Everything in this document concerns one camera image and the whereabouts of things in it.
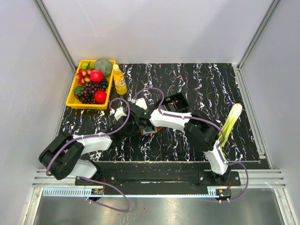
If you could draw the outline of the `brown leather card holder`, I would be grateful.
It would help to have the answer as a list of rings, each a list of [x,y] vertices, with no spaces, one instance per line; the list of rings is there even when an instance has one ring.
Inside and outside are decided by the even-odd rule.
[[[162,127],[148,127],[141,130],[141,135],[151,135],[160,131]]]

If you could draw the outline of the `black plastic card box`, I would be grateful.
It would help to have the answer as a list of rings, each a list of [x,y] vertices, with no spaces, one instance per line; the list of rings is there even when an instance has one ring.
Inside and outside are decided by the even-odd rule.
[[[187,113],[189,104],[181,92],[165,97],[160,109],[169,112]]]

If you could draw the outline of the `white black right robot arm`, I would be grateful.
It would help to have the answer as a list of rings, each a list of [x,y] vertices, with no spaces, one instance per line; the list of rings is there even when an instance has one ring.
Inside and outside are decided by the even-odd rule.
[[[222,186],[230,180],[229,165],[221,153],[219,127],[196,114],[147,106],[143,98],[133,100],[132,103],[130,115],[141,130],[162,127],[183,132],[190,145],[205,154],[214,173],[214,182]]]

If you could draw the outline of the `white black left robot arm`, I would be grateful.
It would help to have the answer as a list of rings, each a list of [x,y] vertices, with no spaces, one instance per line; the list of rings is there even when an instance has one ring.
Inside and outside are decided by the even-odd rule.
[[[59,133],[38,157],[46,168],[46,175],[57,180],[72,175],[91,185],[103,181],[102,169],[90,160],[82,160],[81,156],[109,150],[117,146],[124,136],[131,135],[136,130],[133,115],[129,107],[119,107],[114,114],[116,122],[106,132],[94,135]]]

